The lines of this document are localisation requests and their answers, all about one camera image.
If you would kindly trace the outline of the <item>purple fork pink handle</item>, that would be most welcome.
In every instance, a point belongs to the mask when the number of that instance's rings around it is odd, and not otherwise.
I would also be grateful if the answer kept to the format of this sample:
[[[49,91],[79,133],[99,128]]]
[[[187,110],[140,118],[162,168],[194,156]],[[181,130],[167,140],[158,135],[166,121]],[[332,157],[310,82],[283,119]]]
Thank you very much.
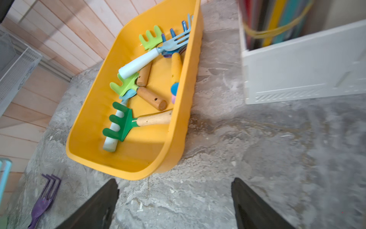
[[[33,206],[31,211],[31,223],[28,226],[28,229],[36,228],[40,217],[53,203],[62,181],[59,177],[53,174],[42,174],[42,176],[47,179],[47,182],[41,192],[41,195]]]

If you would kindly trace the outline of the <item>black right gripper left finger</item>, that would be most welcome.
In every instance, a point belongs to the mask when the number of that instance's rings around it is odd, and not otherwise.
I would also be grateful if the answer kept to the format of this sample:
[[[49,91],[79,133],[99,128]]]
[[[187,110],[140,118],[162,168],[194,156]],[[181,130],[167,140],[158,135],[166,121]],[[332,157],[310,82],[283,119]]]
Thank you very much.
[[[110,179],[58,229],[108,229],[119,198],[116,179]]]

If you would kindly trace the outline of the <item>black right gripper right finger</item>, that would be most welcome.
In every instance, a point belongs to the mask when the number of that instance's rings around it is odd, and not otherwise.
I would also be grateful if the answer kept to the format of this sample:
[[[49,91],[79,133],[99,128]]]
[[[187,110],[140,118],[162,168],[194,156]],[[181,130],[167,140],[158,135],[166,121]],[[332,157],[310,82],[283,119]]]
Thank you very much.
[[[293,229],[294,227],[256,194],[242,179],[231,184],[239,229]]]

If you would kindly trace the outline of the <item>light blue fork teal handle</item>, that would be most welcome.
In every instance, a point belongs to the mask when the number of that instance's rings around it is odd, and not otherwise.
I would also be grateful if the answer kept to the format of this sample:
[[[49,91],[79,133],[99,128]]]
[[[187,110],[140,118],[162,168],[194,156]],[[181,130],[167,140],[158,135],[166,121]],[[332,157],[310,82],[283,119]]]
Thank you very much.
[[[3,194],[5,192],[7,180],[11,171],[12,161],[1,157],[1,183],[0,183],[0,202],[2,202]]]

